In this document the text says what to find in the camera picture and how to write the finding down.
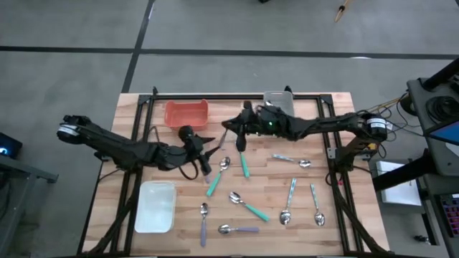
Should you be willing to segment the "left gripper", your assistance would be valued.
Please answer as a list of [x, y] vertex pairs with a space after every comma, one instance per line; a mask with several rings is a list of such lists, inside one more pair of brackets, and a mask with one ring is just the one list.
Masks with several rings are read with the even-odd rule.
[[200, 165], [200, 170], [203, 175], [209, 175], [212, 172], [209, 164], [210, 157], [220, 149], [219, 146], [204, 151], [204, 144], [210, 143], [214, 138], [201, 137], [196, 135], [195, 138], [183, 138], [183, 146], [171, 145], [166, 148], [166, 167], [169, 170], [179, 168], [181, 173], [185, 175], [181, 167], [191, 163], [198, 173], [197, 163]]

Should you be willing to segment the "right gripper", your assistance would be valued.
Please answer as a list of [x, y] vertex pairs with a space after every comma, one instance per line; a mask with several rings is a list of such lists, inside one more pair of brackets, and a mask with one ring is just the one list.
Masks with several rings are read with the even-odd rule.
[[222, 121], [222, 126], [237, 134], [237, 150], [244, 152], [246, 135], [277, 135], [281, 133], [286, 118], [287, 114], [279, 107], [258, 105], [254, 110], [250, 101], [244, 101], [241, 113], [235, 118]]

